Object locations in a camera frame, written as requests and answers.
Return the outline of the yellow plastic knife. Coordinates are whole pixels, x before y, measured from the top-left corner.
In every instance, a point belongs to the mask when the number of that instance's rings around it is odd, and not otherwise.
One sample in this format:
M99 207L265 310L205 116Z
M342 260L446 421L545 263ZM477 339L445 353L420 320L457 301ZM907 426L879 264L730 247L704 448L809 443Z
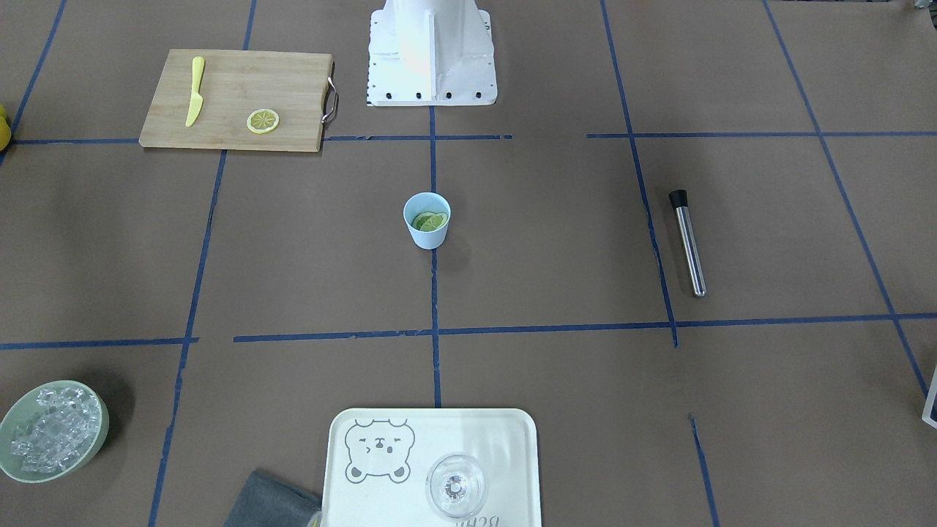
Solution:
M193 127L200 116L204 97L201 94L201 81L204 76L206 61L202 56L194 56L191 62L190 104L185 117L185 127Z

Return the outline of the grey folded cloth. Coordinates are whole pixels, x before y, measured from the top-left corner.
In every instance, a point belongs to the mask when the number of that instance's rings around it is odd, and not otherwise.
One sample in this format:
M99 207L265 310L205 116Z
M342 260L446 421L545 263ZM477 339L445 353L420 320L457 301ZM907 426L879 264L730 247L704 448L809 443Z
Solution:
M321 526L321 499L252 471L225 518L225 526Z

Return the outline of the cream bear serving tray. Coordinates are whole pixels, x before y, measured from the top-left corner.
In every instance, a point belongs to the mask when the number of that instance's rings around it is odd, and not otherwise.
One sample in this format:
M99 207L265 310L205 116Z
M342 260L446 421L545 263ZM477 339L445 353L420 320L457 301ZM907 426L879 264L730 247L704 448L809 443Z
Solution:
M540 526L537 428L519 409L332 420L321 526Z

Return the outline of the bamboo cutting board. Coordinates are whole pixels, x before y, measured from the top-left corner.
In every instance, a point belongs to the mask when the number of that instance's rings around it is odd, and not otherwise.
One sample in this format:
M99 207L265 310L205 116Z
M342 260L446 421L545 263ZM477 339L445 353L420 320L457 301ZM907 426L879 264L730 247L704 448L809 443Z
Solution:
M190 104L191 62L204 57L204 97L193 127L185 127ZM298 51L171 49L138 136L146 148L197 148L261 152L318 152L325 124L337 113L326 102L334 89L334 58ZM271 133L251 133L252 111L279 113Z

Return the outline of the light blue plastic cup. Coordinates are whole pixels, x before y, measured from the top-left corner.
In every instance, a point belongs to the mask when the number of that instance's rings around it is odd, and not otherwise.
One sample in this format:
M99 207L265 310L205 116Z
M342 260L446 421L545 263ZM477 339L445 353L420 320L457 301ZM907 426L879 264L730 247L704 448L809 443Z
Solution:
M403 207L413 243L424 250L438 249L444 243L451 219L448 200L436 193L417 193Z

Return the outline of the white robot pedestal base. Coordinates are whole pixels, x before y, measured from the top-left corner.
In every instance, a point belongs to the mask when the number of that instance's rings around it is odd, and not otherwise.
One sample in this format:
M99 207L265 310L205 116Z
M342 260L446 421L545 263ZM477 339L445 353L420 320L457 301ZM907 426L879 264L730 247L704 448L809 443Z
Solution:
M369 30L369 106L496 103L491 18L476 2L387 1L371 13Z

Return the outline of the green bowl of ice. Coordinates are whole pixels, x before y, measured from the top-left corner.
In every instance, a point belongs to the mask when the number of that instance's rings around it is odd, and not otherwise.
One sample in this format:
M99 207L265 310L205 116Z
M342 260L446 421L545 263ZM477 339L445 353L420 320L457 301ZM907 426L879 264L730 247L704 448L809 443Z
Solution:
M108 407L93 389L80 381L49 381L4 415L2 471L29 484L73 474L96 456L108 427Z

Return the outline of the clear wine glass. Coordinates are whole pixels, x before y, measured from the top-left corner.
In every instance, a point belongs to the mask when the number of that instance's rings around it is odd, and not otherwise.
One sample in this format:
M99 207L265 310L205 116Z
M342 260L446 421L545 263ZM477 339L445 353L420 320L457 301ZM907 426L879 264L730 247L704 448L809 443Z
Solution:
M425 480L430 510L445 520L477 516L488 500L489 489L481 460L465 452L439 458Z

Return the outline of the black capped metal tube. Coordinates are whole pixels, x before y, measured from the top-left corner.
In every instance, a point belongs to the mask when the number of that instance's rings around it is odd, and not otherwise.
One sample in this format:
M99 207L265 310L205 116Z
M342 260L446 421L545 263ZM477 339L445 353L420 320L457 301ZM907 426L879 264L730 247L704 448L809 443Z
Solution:
M707 295L707 287L693 229L692 215L690 214L688 191L683 189L671 191L668 194L668 199L671 207L675 211L677 227L679 227L680 234L682 235L682 244L688 264L693 296L704 298Z

